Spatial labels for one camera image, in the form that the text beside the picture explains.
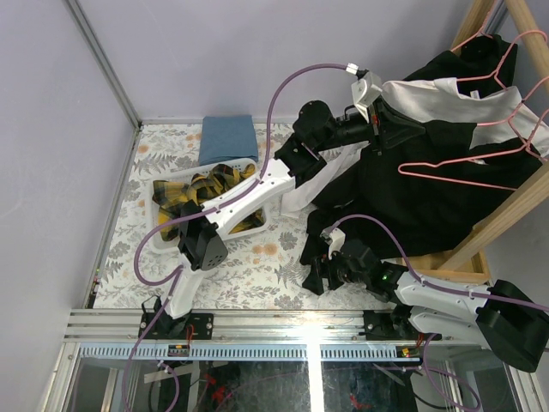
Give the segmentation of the pink wire hanger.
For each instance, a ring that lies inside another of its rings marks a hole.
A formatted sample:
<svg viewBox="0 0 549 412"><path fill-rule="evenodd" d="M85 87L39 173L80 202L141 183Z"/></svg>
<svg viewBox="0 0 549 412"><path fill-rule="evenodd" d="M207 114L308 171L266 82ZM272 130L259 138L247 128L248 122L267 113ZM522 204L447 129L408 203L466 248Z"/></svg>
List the pink wire hanger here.
<svg viewBox="0 0 549 412"><path fill-rule="evenodd" d="M534 145L520 138L476 146L467 155L440 161L412 161L398 173L475 188L516 191L547 161Z"/></svg>

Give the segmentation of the yellow plaid shirt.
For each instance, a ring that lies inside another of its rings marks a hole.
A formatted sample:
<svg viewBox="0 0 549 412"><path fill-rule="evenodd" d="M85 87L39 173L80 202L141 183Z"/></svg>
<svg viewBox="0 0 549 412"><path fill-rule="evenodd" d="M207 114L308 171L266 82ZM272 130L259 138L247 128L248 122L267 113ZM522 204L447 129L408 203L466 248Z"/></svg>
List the yellow plaid shirt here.
<svg viewBox="0 0 549 412"><path fill-rule="evenodd" d="M250 163L242 169L220 163L207 174L193 174L189 183L154 180L151 200L159 206L156 226L181 217L187 202L200 206L231 190L255 172L256 166ZM230 234L251 234L253 229L263 228L266 223L264 210L258 209L237 224ZM178 229L175 226L163 228L160 230L160 238L164 243L178 240Z"/></svg>

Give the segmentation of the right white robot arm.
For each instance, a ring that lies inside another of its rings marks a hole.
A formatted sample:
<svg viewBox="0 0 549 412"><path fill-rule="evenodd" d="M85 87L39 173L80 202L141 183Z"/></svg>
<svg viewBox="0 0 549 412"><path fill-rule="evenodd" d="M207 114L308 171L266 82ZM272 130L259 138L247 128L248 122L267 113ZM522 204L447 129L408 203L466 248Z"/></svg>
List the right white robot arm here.
<svg viewBox="0 0 549 412"><path fill-rule="evenodd" d="M513 283L457 284L383 261L358 239L305 244L300 262L311 268L302 286L321 295L358 283L377 300L395 304L392 331L452 336L490 349L502 362L527 373L537 370L548 343L548 312Z"/></svg>

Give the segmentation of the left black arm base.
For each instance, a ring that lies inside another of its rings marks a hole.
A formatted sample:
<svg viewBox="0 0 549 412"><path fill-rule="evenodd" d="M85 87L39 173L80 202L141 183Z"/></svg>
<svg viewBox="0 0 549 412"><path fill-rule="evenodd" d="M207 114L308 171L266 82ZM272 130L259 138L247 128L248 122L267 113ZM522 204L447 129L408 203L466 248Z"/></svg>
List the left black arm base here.
<svg viewBox="0 0 549 412"><path fill-rule="evenodd" d="M148 340L211 340L214 314L190 312L181 318L172 318L162 309L162 300L154 295L141 304L139 336Z"/></svg>

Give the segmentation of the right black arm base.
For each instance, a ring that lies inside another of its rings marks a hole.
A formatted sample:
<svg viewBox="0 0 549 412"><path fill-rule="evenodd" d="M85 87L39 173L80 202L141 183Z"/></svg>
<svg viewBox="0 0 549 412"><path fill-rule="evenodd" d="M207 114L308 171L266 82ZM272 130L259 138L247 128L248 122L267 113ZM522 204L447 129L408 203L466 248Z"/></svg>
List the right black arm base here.
<svg viewBox="0 0 549 412"><path fill-rule="evenodd" d="M424 336L412 326L411 306L397 306L391 312L387 311L363 311L364 336L367 341L418 341Z"/></svg>

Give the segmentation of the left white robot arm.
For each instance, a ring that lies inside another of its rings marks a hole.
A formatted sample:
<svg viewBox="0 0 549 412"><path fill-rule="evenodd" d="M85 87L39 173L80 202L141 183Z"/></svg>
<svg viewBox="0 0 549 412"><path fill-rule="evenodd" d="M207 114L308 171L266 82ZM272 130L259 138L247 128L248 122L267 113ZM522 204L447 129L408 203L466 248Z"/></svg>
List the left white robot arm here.
<svg viewBox="0 0 549 412"><path fill-rule="evenodd" d="M419 122L375 99L352 116L335 118L326 103L313 100L299 111L293 133L268 158L262 169L228 192L199 205L183 203L178 218L168 223L178 230L181 262L169 275L171 289L154 309L148 322L149 334L175 339L190 330L190 312L202 278L226 258L227 234L270 199L288 192L316 197L332 181L324 150L367 142L369 148L386 148L419 136L425 130Z"/></svg>

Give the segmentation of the front black shirt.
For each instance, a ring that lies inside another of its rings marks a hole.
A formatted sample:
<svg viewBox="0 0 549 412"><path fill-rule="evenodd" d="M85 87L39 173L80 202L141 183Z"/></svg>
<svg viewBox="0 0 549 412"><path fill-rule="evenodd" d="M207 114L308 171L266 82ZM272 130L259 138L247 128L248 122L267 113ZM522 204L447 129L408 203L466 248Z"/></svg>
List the front black shirt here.
<svg viewBox="0 0 549 412"><path fill-rule="evenodd" d="M399 174L398 166L405 162L467 155L475 129L483 126L444 120L422 124L423 136L395 148L363 148L359 160L321 190L313 200L316 210L308 216L305 243L321 239L324 228L341 220L348 240L362 241L379 258L396 258L400 253L377 225L381 221L409 256L447 251L510 196L507 191Z"/></svg>

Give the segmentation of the white shirt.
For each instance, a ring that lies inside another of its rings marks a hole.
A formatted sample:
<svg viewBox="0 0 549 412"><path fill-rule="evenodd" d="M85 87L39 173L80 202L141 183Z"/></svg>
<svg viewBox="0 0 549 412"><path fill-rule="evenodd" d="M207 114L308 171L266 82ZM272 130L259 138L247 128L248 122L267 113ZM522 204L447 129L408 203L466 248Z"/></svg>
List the white shirt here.
<svg viewBox="0 0 549 412"><path fill-rule="evenodd" d="M396 111L421 123L431 120L482 123L473 133L471 148L506 142L518 136L532 137L531 149L543 158L548 156L548 125L539 123L538 116L521 103L517 87L509 86L486 97L480 96L478 87L461 94L458 88L468 84L456 78L387 81L383 84L382 97ZM296 217L327 183L359 160L360 150L365 146L359 142L337 149L336 157L312 181L282 196L281 214Z"/></svg>

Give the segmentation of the white plastic basket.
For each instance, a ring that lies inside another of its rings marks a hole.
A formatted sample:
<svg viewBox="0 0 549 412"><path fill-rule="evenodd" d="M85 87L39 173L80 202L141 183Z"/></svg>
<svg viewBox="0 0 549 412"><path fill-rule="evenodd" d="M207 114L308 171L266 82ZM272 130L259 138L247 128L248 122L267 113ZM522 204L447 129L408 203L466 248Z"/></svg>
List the white plastic basket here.
<svg viewBox="0 0 549 412"><path fill-rule="evenodd" d="M247 164L253 164L256 166L256 163L251 159L237 159L232 161L227 161L223 164L227 164L231 167L235 167L237 169L242 169ZM168 181L178 181L178 182L184 182L189 183L189 180L192 178L192 175L195 173L208 173L215 165L206 165L202 167L194 167L191 169L186 169L183 171L178 172L172 172L172 173L164 173L160 175L153 176L151 180L149 181L147 185L147 189L145 190L145 216L146 216L146 223L147 223L147 230L150 231L153 228L157 227L157 218L159 216L159 206L154 203L151 198L153 195L153 181L154 180L168 180ZM265 212L266 217L266 224L263 228L253 229L251 231L251 234L257 234L261 231L265 230L267 228L267 225L269 224L270 216L268 215L268 211L265 208L262 208ZM245 235L251 235L250 233L244 234L244 233L235 233L230 234L225 237L226 240L233 240L238 239L241 237L244 237ZM155 253L170 253L170 252L176 252L178 250L178 240L174 240L171 242L164 243L162 239L160 238L160 232L156 233L153 238L150 240L150 247Z"/></svg>

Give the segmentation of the folded blue cloth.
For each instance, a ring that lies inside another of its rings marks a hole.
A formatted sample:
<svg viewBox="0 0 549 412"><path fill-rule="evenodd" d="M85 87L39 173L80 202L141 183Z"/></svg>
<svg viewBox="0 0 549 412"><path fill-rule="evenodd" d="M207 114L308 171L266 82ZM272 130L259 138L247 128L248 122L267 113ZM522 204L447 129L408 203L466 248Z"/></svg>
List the folded blue cloth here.
<svg viewBox="0 0 549 412"><path fill-rule="evenodd" d="M205 166L241 158L258 160L251 115L205 117L202 120L198 164Z"/></svg>

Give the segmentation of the aluminium mounting rail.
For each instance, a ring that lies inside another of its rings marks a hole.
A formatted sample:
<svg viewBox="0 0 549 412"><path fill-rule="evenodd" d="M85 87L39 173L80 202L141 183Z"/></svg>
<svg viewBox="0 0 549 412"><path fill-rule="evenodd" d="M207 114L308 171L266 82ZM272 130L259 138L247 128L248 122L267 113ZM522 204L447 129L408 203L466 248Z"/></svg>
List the aluminium mounting rail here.
<svg viewBox="0 0 549 412"><path fill-rule="evenodd" d="M206 309L214 314L211 343L321 343L404 342L414 340L367 341L363 311L278 311ZM141 309L73 309L63 333L64 342L133 343L139 337Z"/></svg>

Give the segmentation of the aluminium corner frame post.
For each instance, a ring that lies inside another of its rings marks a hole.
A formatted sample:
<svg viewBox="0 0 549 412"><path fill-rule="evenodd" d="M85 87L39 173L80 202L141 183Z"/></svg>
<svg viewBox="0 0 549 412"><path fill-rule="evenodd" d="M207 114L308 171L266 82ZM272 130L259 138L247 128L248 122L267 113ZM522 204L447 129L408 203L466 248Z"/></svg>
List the aluminium corner frame post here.
<svg viewBox="0 0 549 412"><path fill-rule="evenodd" d="M95 63L98 65L105 78L108 87L112 91L115 100L124 113L124 116L134 129L139 130L142 125L142 120L131 103L124 86L120 82L91 21L87 17L84 8L81 6L81 2L77 0L63 0L62 3L68 10L75 26L91 52Z"/></svg>

